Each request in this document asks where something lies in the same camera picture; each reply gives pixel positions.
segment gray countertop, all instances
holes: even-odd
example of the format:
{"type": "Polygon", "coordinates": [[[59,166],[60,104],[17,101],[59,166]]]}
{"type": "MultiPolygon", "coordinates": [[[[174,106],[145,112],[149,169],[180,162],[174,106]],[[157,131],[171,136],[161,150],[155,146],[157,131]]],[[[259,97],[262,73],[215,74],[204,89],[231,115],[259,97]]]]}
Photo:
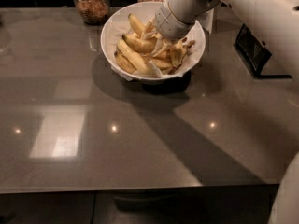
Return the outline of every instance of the gray countertop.
{"type": "Polygon", "coordinates": [[[227,7],[163,86],[116,75],[74,8],[0,22],[0,193],[277,184],[299,149],[297,82],[250,75],[227,7]]]}

